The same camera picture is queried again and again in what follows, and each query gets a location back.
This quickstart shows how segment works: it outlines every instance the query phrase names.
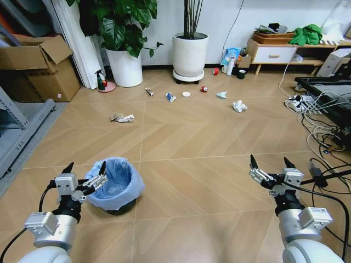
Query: power strip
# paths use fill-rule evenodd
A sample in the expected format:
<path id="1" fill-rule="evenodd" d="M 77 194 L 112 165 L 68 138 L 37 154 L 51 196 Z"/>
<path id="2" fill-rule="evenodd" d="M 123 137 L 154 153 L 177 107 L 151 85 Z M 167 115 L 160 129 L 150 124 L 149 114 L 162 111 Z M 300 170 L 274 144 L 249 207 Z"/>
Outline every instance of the power strip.
<path id="1" fill-rule="evenodd" d="M 296 112 L 305 112 L 308 110 L 310 113 L 321 114 L 319 110 L 315 109 L 315 106 L 313 105 L 314 99 L 311 96 L 295 95 L 286 100 L 285 103 L 289 108 Z"/>

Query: trash can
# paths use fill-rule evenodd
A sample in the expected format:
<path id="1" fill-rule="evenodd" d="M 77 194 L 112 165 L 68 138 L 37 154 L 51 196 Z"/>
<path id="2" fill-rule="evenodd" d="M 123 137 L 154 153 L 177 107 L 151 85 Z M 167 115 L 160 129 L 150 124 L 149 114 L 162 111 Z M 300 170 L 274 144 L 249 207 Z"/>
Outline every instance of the trash can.
<path id="1" fill-rule="evenodd" d="M 135 205 L 135 200 L 145 188 L 143 179 L 135 167 L 122 157 L 109 157 L 94 163 L 86 173 L 86 179 L 96 176 L 104 161 L 107 182 L 89 195 L 87 200 L 110 214 L 123 214 Z"/>

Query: green cloth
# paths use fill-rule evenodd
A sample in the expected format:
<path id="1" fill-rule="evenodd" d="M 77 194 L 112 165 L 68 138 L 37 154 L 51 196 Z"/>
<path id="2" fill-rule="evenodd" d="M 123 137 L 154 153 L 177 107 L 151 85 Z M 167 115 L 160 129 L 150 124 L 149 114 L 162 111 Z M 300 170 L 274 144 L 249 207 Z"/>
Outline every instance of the green cloth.
<path id="1" fill-rule="evenodd" d="M 317 25 L 308 25 L 304 28 L 296 28 L 295 35 L 289 44 L 298 44 L 304 46 L 308 45 L 317 45 L 322 39 L 322 29 Z"/>

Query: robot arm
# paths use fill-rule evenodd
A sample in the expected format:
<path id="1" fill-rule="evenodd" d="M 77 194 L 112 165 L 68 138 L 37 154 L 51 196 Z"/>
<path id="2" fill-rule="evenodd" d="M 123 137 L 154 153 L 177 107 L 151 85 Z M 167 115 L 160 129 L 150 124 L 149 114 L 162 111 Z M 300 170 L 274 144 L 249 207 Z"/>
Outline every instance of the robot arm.
<path id="1" fill-rule="evenodd" d="M 325 208 L 305 207 L 296 197 L 296 189 L 285 185 L 300 186 L 303 173 L 284 158 L 287 168 L 282 174 L 268 174 L 258 168 L 251 155 L 249 175 L 262 187 L 269 190 L 277 207 L 275 214 L 279 218 L 279 229 L 285 249 L 284 263 L 327 263 L 343 262 L 329 247 L 318 242 L 320 231 L 333 219 Z"/>
<path id="2" fill-rule="evenodd" d="M 49 184 L 50 188 L 58 189 L 58 209 L 32 213 L 25 222 L 25 227 L 35 235 L 34 246 L 38 249 L 25 255 L 19 263 L 72 262 L 68 251 L 73 246 L 76 225 L 81 218 L 81 204 L 87 195 L 107 182 L 105 162 L 99 174 L 90 180 L 78 180 L 72 168 L 73 163 Z"/>

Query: plant stand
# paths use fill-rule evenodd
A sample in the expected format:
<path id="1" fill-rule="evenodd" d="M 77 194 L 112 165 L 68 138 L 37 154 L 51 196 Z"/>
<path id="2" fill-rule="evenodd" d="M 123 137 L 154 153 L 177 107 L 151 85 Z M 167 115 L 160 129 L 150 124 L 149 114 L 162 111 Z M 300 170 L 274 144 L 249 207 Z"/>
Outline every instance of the plant stand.
<path id="1" fill-rule="evenodd" d="M 180 76 L 176 73 L 175 70 L 173 70 L 173 77 L 176 79 L 175 82 L 177 84 L 180 84 L 181 82 L 194 82 L 195 84 L 199 84 L 200 80 L 203 79 L 205 73 L 202 70 L 202 73 L 196 77 L 183 77 Z"/>

